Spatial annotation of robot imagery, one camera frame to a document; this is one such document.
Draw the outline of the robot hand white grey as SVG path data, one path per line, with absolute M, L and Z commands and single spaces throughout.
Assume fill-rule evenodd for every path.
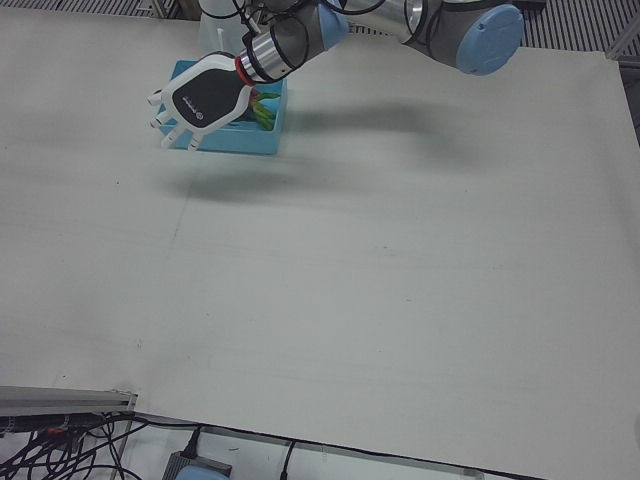
M 241 117 L 249 107 L 254 82 L 242 70 L 240 58 L 214 52 L 174 77 L 147 97 L 151 106 L 161 106 L 150 125 L 158 129 L 173 120 L 175 126 L 160 142 L 171 148 L 178 138 L 191 135 L 187 149 L 195 151 L 202 140 Z

